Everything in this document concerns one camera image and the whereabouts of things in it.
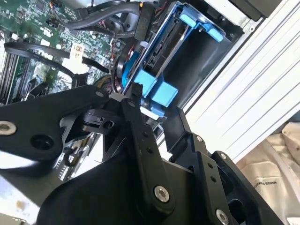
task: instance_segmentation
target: black cable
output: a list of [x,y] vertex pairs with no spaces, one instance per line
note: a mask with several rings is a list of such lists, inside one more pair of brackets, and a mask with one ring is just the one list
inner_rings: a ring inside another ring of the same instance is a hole
[[109,35],[113,38],[131,38],[135,36],[135,31],[127,31],[127,32],[122,32],[122,33],[115,33],[111,30],[107,30],[103,27],[100,26],[89,26],[89,27],[84,27],[84,28],[80,28],[77,30],[85,30],[85,31],[94,31],[94,32],[99,32],[99,33],[103,33],[106,35]]
[[[65,52],[63,50],[59,50],[56,48],[48,47],[45,45],[39,45],[39,44],[32,44],[32,43],[17,43],[17,42],[7,42],[4,44],[5,51],[13,51],[14,49],[19,49],[19,50],[37,50],[37,51],[44,51],[45,53],[51,54],[51,55],[56,55],[59,57],[63,58],[70,58],[70,53]],[[82,63],[95,67],[105,73],[109,73],[109,69],[105,68],[104,66],[100,65],[98,62],[83,57],[82,58]]]
[[55,61],[46,59],[46,58],[44,58],[40,55],[37,55],[35,53],[29,52],[29,51],[26,51],[26,50],[6,48],[5,44],[4,44],[4,47],[5,47],[5,51],[7,53],[14,54],[14,55],[19,55],[19,56],[23,56],[23,57],[26,57],[26,58],[30,58],[30,59],[39,61],[39,62],[41,62],[45,65],[48,65],[50,67],[53,67],[53,68],[63,72],[64,74],[70,76],[72,79],[75,79],[75,74],[73,74],[73,72],[71,70],[65,68],[64,66],[62,66],[61,64],[59,64]]
[[99,22],[108,19],[109,17],[119,14],[119,13],[132,13],[135,15],[140,14],[140,3],[139,2],[128,2],[119,4],[116,6],[109,7],[108,9],[95,12],[90,14],[90,16],[84,20],[68,22],[67,27],[70,30],[76,30],[84,27],[89,27],[94,24],[98,24]]
[[88,12],[89,12],[89,14],[95,13],[95,12],[101,11],[105,8],[109,8],[109,7],[112,7],[112,6],[117,6],[117,5],[122,4],[122,3],[124,3],[124,2],[121,1],[121,0],[113,0],[113,1],[104,2],[102,4],[99,4],[99,5],[96,5],[94,7],[88,8]]

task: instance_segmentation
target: green circuit board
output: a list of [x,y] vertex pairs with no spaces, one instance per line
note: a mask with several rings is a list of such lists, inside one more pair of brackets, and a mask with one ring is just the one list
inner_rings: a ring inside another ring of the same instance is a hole
[[[64,5],[55,10],[65,21],[77,20],[74,11]],[[123,47],[122,41],[114,40],[107,35],[95,36],[88,31],[70,31],[56,22],[49,0],[0,0],[0,28],[6,36],[17,38],[19,41],[27,38],[31,43],[59,47],[67,52],[71,51],[73,43],[82,44],[84,56],[106,68],[113,64],[111,55],[117,55]],[[63,62],[61,58],[51,59],[59,63]],[[23,64],[24,59],[20,59],[16,67],[13,89],[18,88],[20,76],[23,74]],[[32,76],[37,76],[39,81],[47,81],[50,93],[70,88],[69,83],[61,80],[58,71],[34,60],[30,60],[28,72]],[[93,83],[105,75],[93,67],[89,69],[89,74],[88,83]]]

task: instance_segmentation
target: blue plastic latch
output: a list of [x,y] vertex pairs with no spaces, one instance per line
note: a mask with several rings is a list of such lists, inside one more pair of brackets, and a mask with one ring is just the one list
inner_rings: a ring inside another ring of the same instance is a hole
[[133,81],[135,83],[142,84],[142,96],[145,98],[158,80],[151,74],[141,69]]
[[133,64],[135,63],[136,59],[139,57],[139,53],[138,52],[134,52],[132,54],[132,56],[130,57],[129,61],[126,63],[125,65],[125,69],[122,75],[122,86],[125,87],[127,82],[128,82],[128,74],[129,71],[131,69],[131,67],[133,66]]
[[198,14],[192,8],[184,7],[179,18],[192,28],[197,26]]
[[199,23],[200,26],[202,26],[205,31],[212,36],[216,41],[221,42],[224,39],[224,35],[218,31],[214,25],[210,23]]
[[159,105],[156,102],[151,102],[150,104],[151,112],[156,114],[159,117],[163,117],[165,115],[165,112],[162,110],[161,105]]
[[163,76],[159,77],[159,81],[153,88],[150,97],[153,101],[168,107],[177,95],[177,88],[164,81]]

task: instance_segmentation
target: motherboard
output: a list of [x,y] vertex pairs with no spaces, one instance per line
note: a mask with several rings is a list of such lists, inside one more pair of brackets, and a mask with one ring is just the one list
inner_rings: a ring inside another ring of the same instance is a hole
[[[57,14],[65,21],[76,20],[73,10],[61,5]],[[70,31],[55,17],[49,0],[0,0],[0,72],[1,103],[20,101],[29,89],[46,83],[46,94],[71,88],[69,77],[48,65],[4,51],[5,42],[28,42],[70,52],[72,46],[83,47],[83,56],[111,68],[124,43],[119,39],[88,31]],[[85,64],[74,66],[70,59],[40,51],[43,57],[56,61],[74,73],[89,73],[92,84],[106,73]]]

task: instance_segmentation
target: bolt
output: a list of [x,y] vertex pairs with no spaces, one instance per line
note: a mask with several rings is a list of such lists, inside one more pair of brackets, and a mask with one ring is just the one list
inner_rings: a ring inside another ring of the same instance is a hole
[[197,136],[198,142],[203,142],[202,138],[200,136]]
[[0,121],[0,135],[13,135],[17,131],[15,124],[9,121]]
[[98,95],[99,97],[104,97],[104,95],[100,91],[96,91],[96,95]]
[[226,156],[225,154],[223,154],[223,153],[221,153],[221,157],[222,157],[224,160],[227,159],[227,156]]
[[218,220],[223,224],[223,225],[228,225],[229,220],[226,214],[222,210],[216,210],[216,216]]
[[170,199],[169,192],[163,186],[156,186],[154,195],[162,203],[167,203]]
[[250,31],[251,33],[252,33],[254,30],[255,30],[254,27],[250,27],[250,28],[249,28],[249,31]]

